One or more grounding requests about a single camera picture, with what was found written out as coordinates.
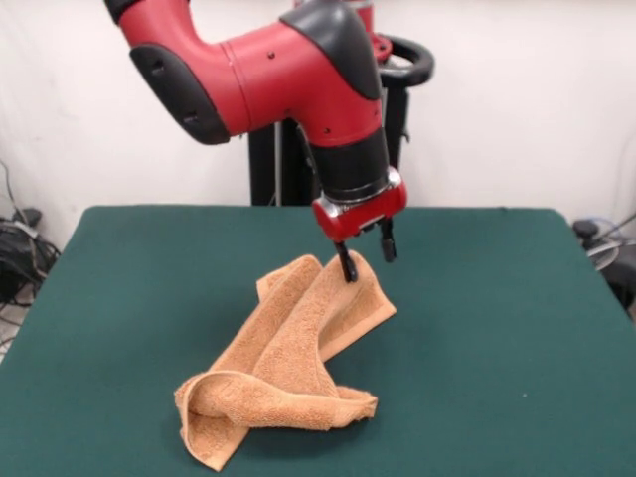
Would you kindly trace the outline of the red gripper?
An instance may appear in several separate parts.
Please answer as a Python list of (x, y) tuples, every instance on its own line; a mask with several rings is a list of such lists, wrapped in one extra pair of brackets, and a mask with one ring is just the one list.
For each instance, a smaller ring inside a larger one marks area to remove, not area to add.
[(401, 212), (407, 201), (404, 181), (399, 181), (377, 196), (358, 205), (336, 205), (325, 197), (313, 201), (312, 210), (325, 236), (334, 247), (347, 283), (358, 280), (358, 270), (344, 241), (360, 233), (363, 228), (379, 222), (384, 260), (394, 262), (397, 248), (392, 217)]

